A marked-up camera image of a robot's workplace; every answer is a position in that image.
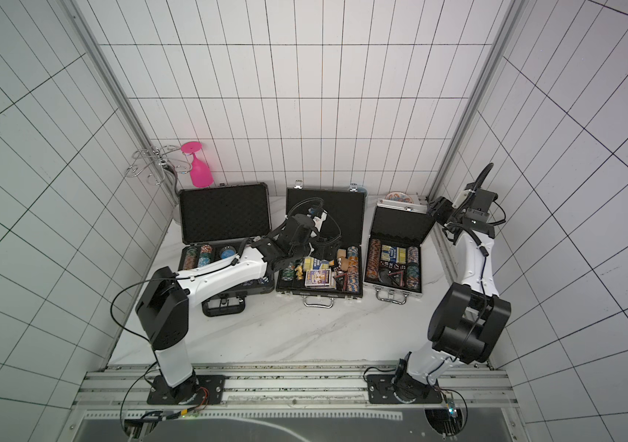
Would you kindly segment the silver aluminium poker case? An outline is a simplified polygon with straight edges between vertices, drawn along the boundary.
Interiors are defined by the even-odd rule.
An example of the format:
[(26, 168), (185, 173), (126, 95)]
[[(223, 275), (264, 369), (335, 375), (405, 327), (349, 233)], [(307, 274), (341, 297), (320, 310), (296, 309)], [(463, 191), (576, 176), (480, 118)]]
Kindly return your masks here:
[(364, 283), (376, 300), (402, 306), (422, 296), (422, 244), (433, 228), (427, 204), (415, 197), (378, 199), (368, 236)]

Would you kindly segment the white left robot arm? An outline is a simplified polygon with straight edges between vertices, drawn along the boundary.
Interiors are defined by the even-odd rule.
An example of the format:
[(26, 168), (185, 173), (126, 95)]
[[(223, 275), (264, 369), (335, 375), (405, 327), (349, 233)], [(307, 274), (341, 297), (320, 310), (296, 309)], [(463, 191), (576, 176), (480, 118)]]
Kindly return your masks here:
[(159, 369), (148, 403), (198, 405), (205, 400), (209, 389), (196, 375), (186, 343), (191, 311), (213, 296), (270, 271), (279, 272), (313, 252), (330, 252), (337, 239), (323, 239), (321, 229), (334, 222), (324, 208), (312, 207), (287, 215), (263, 237), (244, 239), (229, 258), (192, 270), (157, 270), (135, 307)]

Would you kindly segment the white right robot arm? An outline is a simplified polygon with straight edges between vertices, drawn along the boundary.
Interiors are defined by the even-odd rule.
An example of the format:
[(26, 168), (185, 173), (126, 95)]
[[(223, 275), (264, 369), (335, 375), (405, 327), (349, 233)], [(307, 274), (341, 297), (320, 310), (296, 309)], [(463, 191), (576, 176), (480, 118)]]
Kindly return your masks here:
[(468, 185), (454, 201), (435, 200), (433, 215), (450, 235), (458, 260), (451, 284), (432, 315), (428, 343), (399, 361), (393, 391), (400, 403), (427, 399), (450, 368), (488, 360), (510, 319), (493, 278), (495, 224), (489, 209), (497, 194)]

